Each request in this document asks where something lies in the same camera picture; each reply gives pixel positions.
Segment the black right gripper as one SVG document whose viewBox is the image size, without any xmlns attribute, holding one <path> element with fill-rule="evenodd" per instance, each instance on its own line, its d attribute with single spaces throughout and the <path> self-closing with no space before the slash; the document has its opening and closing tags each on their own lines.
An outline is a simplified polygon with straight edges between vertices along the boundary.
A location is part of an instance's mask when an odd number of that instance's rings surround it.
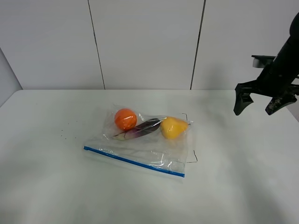
<svg viewBox="0 0 299 224">
<path fill-rule="evenodd" d="M 272 97 L 265 109 L 268 115 L 297 102 L 295 96 L 299 94 L 299 86 L 292 82 L 299 75 L 299 56 L 253 55 L 252 57 L 272 59 L 273 61 L 262 68 L 263 70 L 256 80 L 236 86 L 235 115 L 239 116 L 247 106 L 254 102 L 250 96 L 251 93 Z"/>
</svg>

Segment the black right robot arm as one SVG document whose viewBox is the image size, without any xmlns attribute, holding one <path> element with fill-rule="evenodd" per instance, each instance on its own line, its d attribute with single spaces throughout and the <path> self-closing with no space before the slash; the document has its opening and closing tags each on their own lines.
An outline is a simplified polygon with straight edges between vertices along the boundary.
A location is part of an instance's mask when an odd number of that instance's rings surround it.
<svg viewBox="0 0 299 224">
<path fill-rule="evenodd" d="M 262 68 L 256 80 L 237 84 L 235 88 L 235 115 L 253 103 L 251 93 L 271 97 L 265 111 L 272 115 L 294 104 L 299 86 L 292 82 L 299 77 L 299 16 L 290 25 L 290 36 L 277 56 L 253 55 L 253 67 Z"/>
</svg>

